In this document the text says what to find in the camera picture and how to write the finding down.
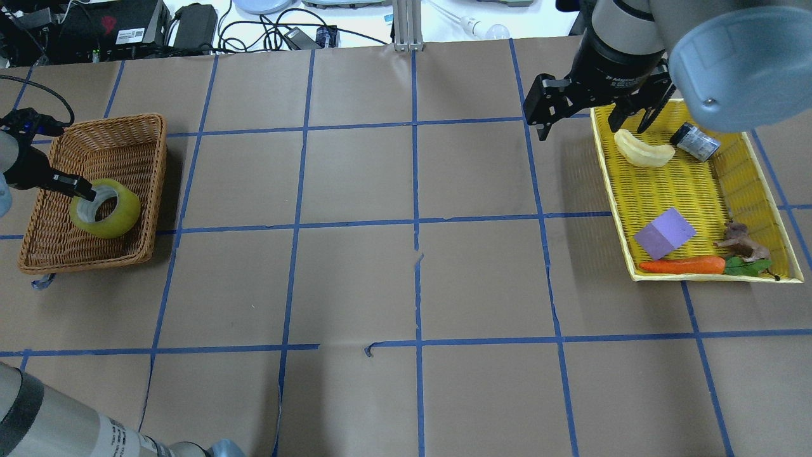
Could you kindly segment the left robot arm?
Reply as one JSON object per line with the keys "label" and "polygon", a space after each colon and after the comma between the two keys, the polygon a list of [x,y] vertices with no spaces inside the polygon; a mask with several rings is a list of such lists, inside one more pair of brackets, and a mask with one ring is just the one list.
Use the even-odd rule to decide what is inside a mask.
{"label": "left robot arm", "polygon": [[[90,204],[107,198],[103,188],[53,169],[46,156],[20,134],[2,133],[2,212],[11,208],[15,173],[24,188],[55,184],[59,193]],[[121,425],[37,377],[2,365],[3,456],[241,456],[232,440],[209,448],[193,442],[166,445]]]}

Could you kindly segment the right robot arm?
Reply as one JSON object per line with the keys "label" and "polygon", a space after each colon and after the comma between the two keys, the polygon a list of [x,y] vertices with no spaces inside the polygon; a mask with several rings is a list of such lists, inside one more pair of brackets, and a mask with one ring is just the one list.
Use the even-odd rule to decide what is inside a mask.
{"label": "right robot arm", "polygon": [[809,1],[597,1],[568,75],[539,74],[524,104],[544,141],[560,119],[613,105],[639,131],[676,91],[702,127],[736,133],[809,110]]}

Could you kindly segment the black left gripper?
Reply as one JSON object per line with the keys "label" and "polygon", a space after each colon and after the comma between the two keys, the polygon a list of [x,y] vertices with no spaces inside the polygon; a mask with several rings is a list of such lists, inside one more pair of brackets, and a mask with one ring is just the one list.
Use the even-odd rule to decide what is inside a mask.
{"label": "black left gripper", "polygon": [[96,199],[96,191],[89,180],[78,175],[56,173],[46,154],[31,145],[3,145],[3,176],[15,190],[37,187],[89,202]]}

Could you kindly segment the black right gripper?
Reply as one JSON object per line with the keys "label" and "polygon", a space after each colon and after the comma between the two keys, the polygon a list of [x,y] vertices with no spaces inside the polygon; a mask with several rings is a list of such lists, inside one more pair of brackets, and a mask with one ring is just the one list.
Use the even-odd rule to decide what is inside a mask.
{"label": "black right gripper", "polygon": [[583,38],[565,78],[536,76],[523,102],[524,117],[544,142],[561,119],[586,108],[614,105],[608,118],[612,131],[642,112],[637,133],[644,133],[677,89],[663,50],[635,55],[616,50],[600,38]]}

